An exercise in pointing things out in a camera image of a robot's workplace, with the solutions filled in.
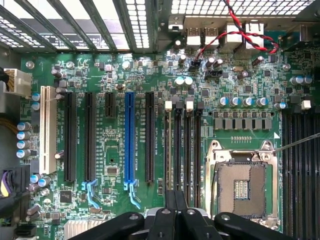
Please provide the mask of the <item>short black expansion slot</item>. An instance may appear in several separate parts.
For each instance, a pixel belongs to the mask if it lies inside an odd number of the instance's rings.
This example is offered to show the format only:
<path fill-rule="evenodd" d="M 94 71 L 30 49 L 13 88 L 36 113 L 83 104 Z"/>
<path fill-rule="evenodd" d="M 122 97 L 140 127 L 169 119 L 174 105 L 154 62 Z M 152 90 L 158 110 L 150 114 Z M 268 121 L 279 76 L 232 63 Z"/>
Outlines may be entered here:
<path fill-rule="evenodd" d="M 116 95 L 114 92 L 106 92 L 104 97 L 104 114 L 109 119 L 116 118 Z"/>

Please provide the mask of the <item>long black expansion slot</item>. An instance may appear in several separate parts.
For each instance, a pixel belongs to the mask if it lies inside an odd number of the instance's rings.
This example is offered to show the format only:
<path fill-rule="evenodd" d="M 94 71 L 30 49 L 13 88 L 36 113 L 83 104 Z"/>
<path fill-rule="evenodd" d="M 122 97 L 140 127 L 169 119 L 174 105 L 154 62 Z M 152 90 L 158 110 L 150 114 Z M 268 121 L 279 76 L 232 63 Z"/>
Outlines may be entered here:
<path fill-rule="evenodd" d="M 83 182 L 82 188 L 87 193 L 88 203 L 95 209 L 99 205 L 93 200 L 96 178 L 96 95 L 93 92 L 84 93 L 84 145 L 83 145 Z"/>
<path fill-rule="evenodd" d="M 145 93 L 145 181 L 155 180 L 155 96 Z"/>
<path fill-rule="evenodd" d="M 64 95 L 64 181 L 76 180 L 77 100 L 75 92 Z"/>

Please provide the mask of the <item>thin metal locking lever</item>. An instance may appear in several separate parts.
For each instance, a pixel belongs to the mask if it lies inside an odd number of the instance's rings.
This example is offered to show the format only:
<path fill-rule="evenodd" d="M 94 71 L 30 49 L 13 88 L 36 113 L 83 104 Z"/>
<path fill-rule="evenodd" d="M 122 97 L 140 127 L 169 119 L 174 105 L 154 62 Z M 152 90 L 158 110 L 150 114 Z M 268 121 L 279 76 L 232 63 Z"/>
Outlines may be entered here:
<path fill-rule="evenodd" d="M 211 183 L 211 201 L 210 201 L 210 215 L 213 220 L 218 211 L 218 173 L 217 171 L 213 174 Z"/>
<path fill-rule="evenodd" d="M 307 142 L 307 141 L 310 141 L 310 140 L 313 140 L 313 139 L 316 139 L 316 138 L 320 138 L 320 132 L 319 133 L 316 133 L 316 134 L 313 134 L 311 136 L 308 136 L 306 138 L 303 138 L 303 139 L 300 139 L 300 140 L 297 140 L 293 143 L 290 143 L 290 144 L 287 144 L 285 146 L 282 146 L 280 148 L 277 148 L 275 150 L 273 150 L 272 152 L 275 154 L 275 153 L 278 153 L 278 152 L 281 152 L 283 150 L 286 150 L 286 149 L 289 149 L 293 146 L 296 146 L 296 145 L 299 145 L 299 144 L 302 144 L 304 142 Z"/>

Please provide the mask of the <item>white power connector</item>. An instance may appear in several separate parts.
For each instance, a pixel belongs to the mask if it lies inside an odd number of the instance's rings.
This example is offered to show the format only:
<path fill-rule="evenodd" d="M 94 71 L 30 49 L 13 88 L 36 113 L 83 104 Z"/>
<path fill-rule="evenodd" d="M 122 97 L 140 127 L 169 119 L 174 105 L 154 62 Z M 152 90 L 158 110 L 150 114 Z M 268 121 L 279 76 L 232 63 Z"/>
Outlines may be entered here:
<path fill-rule="evenodd" d="M 32 76 L 16 68 L 0 70 L 3 93 L 29 98 L 32 92 Z"/>

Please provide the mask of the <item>open grey PC case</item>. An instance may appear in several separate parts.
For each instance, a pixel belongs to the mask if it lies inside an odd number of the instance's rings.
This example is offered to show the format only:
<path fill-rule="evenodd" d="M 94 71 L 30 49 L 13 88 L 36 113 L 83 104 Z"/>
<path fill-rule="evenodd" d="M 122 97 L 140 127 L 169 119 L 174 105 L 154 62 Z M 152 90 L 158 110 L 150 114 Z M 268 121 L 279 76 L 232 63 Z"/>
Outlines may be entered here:
<path fill-rule="evenodd" d="M 146 8 L 148 47 L 138 48 L 126 0 L 0 0 L 0 67 L 19 68 L 25 53 L 155 53 L 178 34 L 170 24 L 222 27 L 226 13 L 191 9 L 172 13 L 175 0 L 140 0 Z M 320 0 L 231 0 L 242 21 L 261 20 L 269 31 L 320 25 Z"/>

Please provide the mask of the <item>RAM slot black latches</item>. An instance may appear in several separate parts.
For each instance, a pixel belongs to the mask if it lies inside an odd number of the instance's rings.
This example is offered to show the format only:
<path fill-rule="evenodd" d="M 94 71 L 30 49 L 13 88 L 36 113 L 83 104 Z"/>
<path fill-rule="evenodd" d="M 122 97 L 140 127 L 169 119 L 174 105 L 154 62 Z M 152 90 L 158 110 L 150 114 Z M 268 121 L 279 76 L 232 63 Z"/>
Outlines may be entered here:
<path fill-rule="evenodd" d="M 283 231 L 286 235 L 296 238 L 299 234 L 299 226 L 295 222 L 296 204 L 294 191 L 294 170 L 292 147 L 292 113 L 295 106 L 286 102 L 286 108 L 282 111 L 282 145 L 286 147 L 282 153 L 283 176 Z"/>
<path fill-rule="evenodd" d="M 181 182 L 181 133 L 183 102 L 177 101 L 174 109 L 174 189 L 180 189 Z"/>
<path fill-rule="evenodd" d="M 315 114 L 312 117 L 312 133 L 318 136 L 311 141 L 311 193 L 312 193 L 312 239 L 320 239 L 319 226 L 319 138 L 320 138 L 320 115 Z"/>
<path fill-rule="evenodd" d="M 201 205 L 201 117 L 203 115 L 204 103 L 197 102 L 194 114 L 194 206 Z"/>

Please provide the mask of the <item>silver finned heat sink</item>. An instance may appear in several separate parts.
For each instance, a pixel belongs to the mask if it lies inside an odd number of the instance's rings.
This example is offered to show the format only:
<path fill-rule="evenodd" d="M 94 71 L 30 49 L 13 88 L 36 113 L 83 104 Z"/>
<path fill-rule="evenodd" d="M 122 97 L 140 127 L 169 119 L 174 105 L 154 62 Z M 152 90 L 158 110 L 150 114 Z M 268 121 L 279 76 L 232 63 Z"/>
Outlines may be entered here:
<path fill-rule="evenodd" d="M 64 225 L 64 240 L 69 240 L 85 231 L 88 231 L 108 220 L 69 220 Z"/>

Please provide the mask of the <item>black power connector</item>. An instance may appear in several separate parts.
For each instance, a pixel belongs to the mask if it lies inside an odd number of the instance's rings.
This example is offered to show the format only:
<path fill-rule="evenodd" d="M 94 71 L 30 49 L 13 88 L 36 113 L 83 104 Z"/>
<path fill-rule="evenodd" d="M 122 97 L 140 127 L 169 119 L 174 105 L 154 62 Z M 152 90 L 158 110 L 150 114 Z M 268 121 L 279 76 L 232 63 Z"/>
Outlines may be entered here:
<path fill-rule="evenodd" d="M 25 219 L 30 207 L 30 175 L 28 164 L 0 170 L 0 219 L 12 224 Z"/>

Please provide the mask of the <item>white expansion slot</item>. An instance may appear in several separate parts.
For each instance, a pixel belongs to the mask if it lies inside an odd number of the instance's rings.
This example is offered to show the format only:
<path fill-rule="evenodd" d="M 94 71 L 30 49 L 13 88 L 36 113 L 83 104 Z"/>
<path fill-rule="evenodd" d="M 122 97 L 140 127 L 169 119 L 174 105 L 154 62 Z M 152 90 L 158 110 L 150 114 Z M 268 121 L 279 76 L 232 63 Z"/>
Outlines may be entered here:
<path fill-rule="evenodd" d="M 57 170 L 57 99 L 52 86 L 40 88 L 39 173 L 49 175 Z"/>

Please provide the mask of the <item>CPU socket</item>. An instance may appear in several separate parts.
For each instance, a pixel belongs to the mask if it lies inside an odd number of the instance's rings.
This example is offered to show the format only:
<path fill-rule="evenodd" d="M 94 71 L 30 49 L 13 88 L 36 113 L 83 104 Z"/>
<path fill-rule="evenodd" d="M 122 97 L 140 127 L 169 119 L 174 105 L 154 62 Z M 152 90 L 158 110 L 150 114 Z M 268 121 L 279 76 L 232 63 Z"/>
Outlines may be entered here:
<path fill-rule="evenodd" d="M 211 185 L 217 171 L 217 213 L 233 213 L 272 230 L 280 230 L 279 167 L 274 146 L 224 148 L 213 140 L 205 157 L 204 209 L 211 218 Z"/>

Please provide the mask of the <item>green motherboard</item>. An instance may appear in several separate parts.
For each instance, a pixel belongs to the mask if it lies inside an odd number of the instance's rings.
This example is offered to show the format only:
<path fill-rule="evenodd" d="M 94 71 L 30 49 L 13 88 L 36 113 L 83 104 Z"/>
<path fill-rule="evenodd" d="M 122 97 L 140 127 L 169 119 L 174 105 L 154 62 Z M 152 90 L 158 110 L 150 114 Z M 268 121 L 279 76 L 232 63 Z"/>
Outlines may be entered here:
<path fill-rule="evenodd" d="M 32 76 L 32 98 L 21 101 L 20 117 L 30 127 L 26 142 L 30 165 L 32 240 L 64 240 L 64 225 L 69 220 L 111 220 L 125 212 L 146 215 L 165 204 L 165 101 L 172 101 L 171 160 L 174 189 L 174 115 L 176 102 L 183 103 L 181 115 L 180 186 L 184 193 L 184 113 L 187 100 L 193 101 L 192 163 L 190 205 L 194 206 L 194 118 L 197 102 L 204 103 L 201 117 L 200 209 L 205 211 L 205 158 L 213 140 L 226 149 L 259 149 L 265 140 L 274 149 L 282 144 L 282 111 L 286 102 L 294 105 L 291 114 L 293 143 L 302 136 L 302 114 L 309 112 L 311 135 L 313 115 L 320 116 L 320 47 L 296 49 L 273 55 L 259 54 L 235 59 L 230 53 L 208 52 L 202 64 L 193 69 L 192 52 L 169 50 L 148 56 L 56 54 L 27 56 L 24 70 Z M 55 88 L 57 99 L 56 171 L 39 172 L 39 132 L 41 87 Z M 64 180 L 65 94 L 76 94 L 76 178 Z M 85 93 L 96 97 L 96 178 L 93 200 L 88 203 L 84 181 Z M 116 116 L 105 117 L 105 94 L 115 93 Z M 140 209 L 130 202 L 124 190 L 125 172 L 125 93 L 135 93 L 135 188 Z M 155 155 L 154 182 L 146 182 L 146 93 L 154 92 Z M 276 153 L 279 173 L 280 229 L 284 233 L 283 160 Z M 295 222 L 303 240 L 302 148 L 292 147 L 294 171 Z"/>

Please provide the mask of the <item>RAM slot white latches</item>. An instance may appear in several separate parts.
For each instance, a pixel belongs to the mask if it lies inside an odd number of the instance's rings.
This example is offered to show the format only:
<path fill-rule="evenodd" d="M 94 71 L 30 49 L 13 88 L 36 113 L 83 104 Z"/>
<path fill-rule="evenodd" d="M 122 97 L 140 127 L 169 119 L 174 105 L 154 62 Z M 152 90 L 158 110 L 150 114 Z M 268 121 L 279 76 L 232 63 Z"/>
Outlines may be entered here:
<path fill-rule="evenodd" d="M 164 110 L 165 184 L 168 190 L 168 111 L 173 110 L 172 101 L 165 101 Z"/>
<path fill-rule="evenodd" d="M 184 194 L 187 205 L 191 202 L 192 128 L 194 102 L 187 100 L 184 111 Z"/>
<path fill-rule="evenodd" d="M 310 131 L 310 118 L 309 112 L 303 111 L 301 115 L 301 134 L 302 137 L 309 137 Z M 312 231 L 310 232 L 309 223 L 309 147 L 308 141 L 305 141 L 301 144 L 301 190 L 302 190 L 302 230 L 303 230 L 303 240 L 309 240 L 313 235 Z"/>

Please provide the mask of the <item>blue expansion slot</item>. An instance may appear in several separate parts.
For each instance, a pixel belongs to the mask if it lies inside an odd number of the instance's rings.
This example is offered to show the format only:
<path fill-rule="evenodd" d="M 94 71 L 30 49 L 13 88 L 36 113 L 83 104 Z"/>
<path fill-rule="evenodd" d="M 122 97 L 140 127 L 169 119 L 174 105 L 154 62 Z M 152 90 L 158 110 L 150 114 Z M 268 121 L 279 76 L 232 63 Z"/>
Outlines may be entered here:
<path fill-rule="evenodd" d="M 135 178 L 135 93 L 126 92 L 124 96 L 124 182 L 123 189 L 128 191 L 131 204 L 140 209 L 136 200 L 137 179 Z"/>

